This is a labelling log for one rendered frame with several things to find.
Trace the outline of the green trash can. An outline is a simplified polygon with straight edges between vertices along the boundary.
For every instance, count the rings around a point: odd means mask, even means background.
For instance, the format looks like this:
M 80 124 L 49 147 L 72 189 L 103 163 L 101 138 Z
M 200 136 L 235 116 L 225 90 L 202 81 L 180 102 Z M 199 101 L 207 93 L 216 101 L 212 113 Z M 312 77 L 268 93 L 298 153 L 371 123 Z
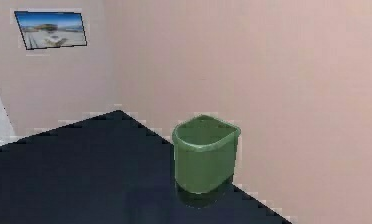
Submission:
M 172 133 L 175 180 L 187 192 L 211 192 L 234 174 L 241 129 L 201 114 L 178 124 Z

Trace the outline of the framed landscape picture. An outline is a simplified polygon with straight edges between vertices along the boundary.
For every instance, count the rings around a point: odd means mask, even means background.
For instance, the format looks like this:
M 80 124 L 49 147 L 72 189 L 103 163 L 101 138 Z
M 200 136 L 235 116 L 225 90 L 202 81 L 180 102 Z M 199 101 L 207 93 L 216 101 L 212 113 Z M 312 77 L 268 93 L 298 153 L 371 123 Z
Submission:
M 26 50 L 87 45 L 79 12 L 15 11 L 14 16 Z

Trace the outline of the white room door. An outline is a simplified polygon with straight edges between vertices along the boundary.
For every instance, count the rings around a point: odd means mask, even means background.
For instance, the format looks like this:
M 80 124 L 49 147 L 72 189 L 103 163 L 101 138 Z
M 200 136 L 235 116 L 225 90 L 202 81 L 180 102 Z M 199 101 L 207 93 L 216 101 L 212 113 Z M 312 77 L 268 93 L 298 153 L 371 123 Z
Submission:
M 15 132 L 0 97 L 0 144 L 13 139 Z

